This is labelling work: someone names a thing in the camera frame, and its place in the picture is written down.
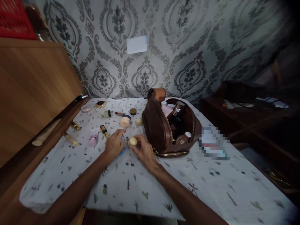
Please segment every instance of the wall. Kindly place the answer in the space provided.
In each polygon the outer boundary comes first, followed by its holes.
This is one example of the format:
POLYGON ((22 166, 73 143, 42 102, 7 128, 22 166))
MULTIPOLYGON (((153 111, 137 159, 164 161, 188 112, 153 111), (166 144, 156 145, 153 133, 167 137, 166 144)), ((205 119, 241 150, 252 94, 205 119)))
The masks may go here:
POLYGON ((282 2, 36 1, 92 97, 145 97, 164 87, 194 105, 223 80, 260 72, 286 43, 293 24, 282 2), (141 35, 147 52, 128 55, 126 39, 141 35))

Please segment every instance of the gold zipper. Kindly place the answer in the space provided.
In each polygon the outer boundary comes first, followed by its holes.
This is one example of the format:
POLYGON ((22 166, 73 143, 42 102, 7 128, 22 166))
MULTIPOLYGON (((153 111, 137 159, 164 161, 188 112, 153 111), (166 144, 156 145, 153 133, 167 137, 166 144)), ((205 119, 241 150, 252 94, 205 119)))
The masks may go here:
POLYGON ((172 153, 166 153, 166 154, 160 154, 156 151, 155 148, 154 149, 154 154, 158 155, 158 156, 179 156, 179 155, 185 155, 187 154, 188 152, 172 152, 172 153))
POLYGON ((167 125, 168 125, 168 127, 170 128, 170 133, 171 133, 171 141, 170 141, 170 144, 172 144, 172 142, 173 142, 173 134, 172 134, 172 130, 171 130, 171 127, 170 127, 170 124, 169 124, 169 121, 168 121, 168 119, 167 119, 167 117, 166 117, 166 115, 165 115, 165 113, 162 111, 162 113, 163 113, 163 115, 165 116, 165 119, 166 119, 166 121, 167 121, 167 125))

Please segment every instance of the cosmetic jar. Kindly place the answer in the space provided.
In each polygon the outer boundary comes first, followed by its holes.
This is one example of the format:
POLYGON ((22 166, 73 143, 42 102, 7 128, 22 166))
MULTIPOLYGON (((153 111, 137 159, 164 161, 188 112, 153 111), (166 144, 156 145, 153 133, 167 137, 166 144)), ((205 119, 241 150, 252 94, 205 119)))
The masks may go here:
POLYGON ((131 117, 129 115, 122 116, 122 119, 120 121, 121 127, 127 128, 130 126, 131 117))
POLYGON ((106 111, 104 111, 104 116, 106 118, 110 118, 110 117, 112 117, 112 112, 110 110, 106 110, 106 111))
POLYGON ((135 115, 137 113, 137 109, 135 109, 135 108, 132 108, 132 109, 130 109, 130 114, 131 115, 135 115))

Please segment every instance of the cream jar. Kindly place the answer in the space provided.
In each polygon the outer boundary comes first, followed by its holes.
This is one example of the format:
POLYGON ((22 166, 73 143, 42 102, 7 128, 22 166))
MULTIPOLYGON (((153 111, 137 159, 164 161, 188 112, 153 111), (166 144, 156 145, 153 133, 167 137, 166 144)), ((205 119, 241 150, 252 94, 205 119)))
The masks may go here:
POLYGON ((120 121, 121 127, 127 128, 130 126, 131 117, 129 115, 123 115, 120 121))

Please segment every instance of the wooden cabinet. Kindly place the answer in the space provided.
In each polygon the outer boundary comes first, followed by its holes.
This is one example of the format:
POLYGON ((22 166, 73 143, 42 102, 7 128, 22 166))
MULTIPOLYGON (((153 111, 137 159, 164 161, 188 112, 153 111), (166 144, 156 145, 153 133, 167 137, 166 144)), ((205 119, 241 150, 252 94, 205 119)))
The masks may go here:
POLYGON ((74 102, 83 86, 63 44, 0 38, 0 48, 0 224, 33 224, 43 214, 20 203, 21 188, 88 98, 74 102), (33 146, 58 118, 43 145, 33 146))
POLYGON ((83 87, 62 43, 0 38, 0 167, 83 87))

